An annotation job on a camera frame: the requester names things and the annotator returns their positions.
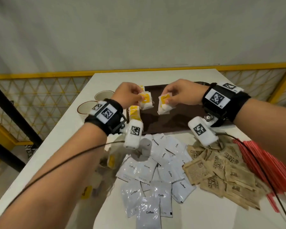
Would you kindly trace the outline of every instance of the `hand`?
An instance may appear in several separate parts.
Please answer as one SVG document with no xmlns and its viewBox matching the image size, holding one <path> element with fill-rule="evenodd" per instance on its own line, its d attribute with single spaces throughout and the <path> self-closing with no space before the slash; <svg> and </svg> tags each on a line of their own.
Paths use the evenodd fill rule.
<svg viewBox="0 0 286 229">
<path fill-rule="evenodd" d="M 143 90 L 134 83 L 123 82 L 118 86 L 111 99 L 118 102 L 123 109 L 129 108 L 131 105 L 138 105 L 139 101 L 144 100 L 144 97 L 138 95 Z"/>
<path fill-rule="evenodd" d="M 208 86 L 194 83 L 190 80 L 179 79 L 171 84 L 168 84 L 161 95 L 168 92 L 173 93 L 173 97 L 168 98 L 165 103 L 171 106 L 176 104 L 195 105 L 202 104 L 204 93 L 208 90 Z"/>
</svg>

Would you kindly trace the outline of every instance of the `black pole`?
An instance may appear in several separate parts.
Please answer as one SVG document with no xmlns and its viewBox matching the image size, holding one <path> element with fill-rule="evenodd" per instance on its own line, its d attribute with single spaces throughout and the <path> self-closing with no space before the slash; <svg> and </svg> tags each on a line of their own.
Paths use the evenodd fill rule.
<svg viewBox="0 0 286 229">
<path fill-rule="evenodd" d="M 3 111 L 15 122 L 16 125 L 24 132 L 25 135 L 33 142 L 37 147 L 42 144 L 42 139 L 24 119 L 24 117 L 18 112 L 15 106 L 9 101 L 9 99 L 0 90 L 0 107 Z"/>
<path fill-rule="evenodd" d="M 11 166 L 13 169 L 21 172 L 26 165 L 23 161 L 17 158 L 14 154 L 8 151 L 0 144 L 0 160 Z"/>
</svg>

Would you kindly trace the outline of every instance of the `ceramic cup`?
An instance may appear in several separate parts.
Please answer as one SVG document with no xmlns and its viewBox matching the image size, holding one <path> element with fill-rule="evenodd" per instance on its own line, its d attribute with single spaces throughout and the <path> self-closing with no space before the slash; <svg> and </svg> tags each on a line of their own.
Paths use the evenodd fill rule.
<svg viewBox="0 0 286 229">
<path fill-rule="evenodd" d="M 97 101 L 101 101 L 101 100 L 104 100 L 106 98 L 110 99 L 113 94 L 114 94 L 113 91 L 108 91 L 108 90 L 107 91 L 101 91 L 101 92 L 97 93 L 94 98 Z"/>
<path fill-rule="evenodd" d="M 88 116 L 90 110 L 97 104 L 97 101 L 91 100 L 82 103 L 80 106 L 77 108 L 77 113 L 80 115 L 80 117 L 83 119 L 83 121 L 86 119 Z"/>
</svg>

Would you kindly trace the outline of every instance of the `gray wall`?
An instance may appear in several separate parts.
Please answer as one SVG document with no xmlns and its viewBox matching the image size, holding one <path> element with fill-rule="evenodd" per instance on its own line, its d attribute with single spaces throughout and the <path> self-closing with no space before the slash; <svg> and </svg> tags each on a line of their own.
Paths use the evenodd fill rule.
<svg viewBox="0 0 286 229">
<path fill-rule="evenodd" d="M 0 0 L 0 73 L 286 62 L 286 0 Z"/>
</svg>

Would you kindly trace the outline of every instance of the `white sensor device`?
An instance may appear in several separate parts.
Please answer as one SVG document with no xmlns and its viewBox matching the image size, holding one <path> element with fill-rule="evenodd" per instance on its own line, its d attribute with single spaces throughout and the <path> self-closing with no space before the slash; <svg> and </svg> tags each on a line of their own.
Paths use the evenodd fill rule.
<svg viewBox="0 0 286 229">
<path fill-rule="evenodd" d="M 124 147 L 135 150 L 139 147 L 143 131 L 142 121 L 132 119 L 125 127 L 120 129 L 120 132 L 125 134 Z"/>
<path fill-rule="evenodd" d="M 218 118 L 208 114 L 204 118 L 195 117 L 188 122 L 188 126 L 203 146 L 208 146 L 218 140 L 218 136 L 210 129 Z"/>
</svg>

